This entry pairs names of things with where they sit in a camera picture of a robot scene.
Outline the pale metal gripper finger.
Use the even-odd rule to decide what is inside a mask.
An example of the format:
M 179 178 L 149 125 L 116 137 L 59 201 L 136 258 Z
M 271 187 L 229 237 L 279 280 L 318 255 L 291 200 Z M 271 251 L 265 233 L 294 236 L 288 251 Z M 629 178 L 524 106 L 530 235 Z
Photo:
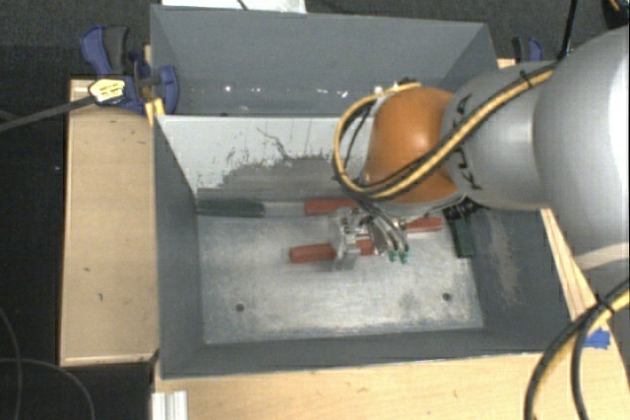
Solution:
M 341 240 L 362 231 L 362 212 L 356 208 L 339 208 L 328 216 L 328 231 L 331 240 Z
M 332 261 L 332 270 L 353 270 L 357 259 L 361 256 L 360 247 L 354 243 L 344 243 L 337 249 L 335 258 Z

